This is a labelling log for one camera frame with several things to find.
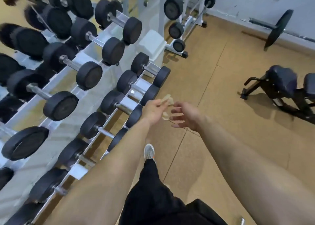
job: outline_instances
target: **person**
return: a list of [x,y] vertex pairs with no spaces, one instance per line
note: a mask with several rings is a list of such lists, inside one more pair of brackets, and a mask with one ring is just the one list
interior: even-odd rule
[[[77,182],[47,224],[114,225],[121,211],[120,225],[226,224],[201,200],[185,205],[160,181],[154,148],[145,146],[149,129],[168,106],[160,103],[146,104],[140,120]],[[315,224],[315,195],[288,171],[260,156],[188,102],[176,102],[171,113],[170,120],[182,121],[172,127],[188,127],[200,134],[232,191],[258,225]],[[130,190],[143,150],[144,167]]]

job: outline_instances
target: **pant leg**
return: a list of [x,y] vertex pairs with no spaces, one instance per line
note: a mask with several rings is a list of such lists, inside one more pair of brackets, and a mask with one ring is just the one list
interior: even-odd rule
[[134,225],[185,209],[185,204],[160,181],[154,160],[147,159],[138,183],[126,198],[119,225]]

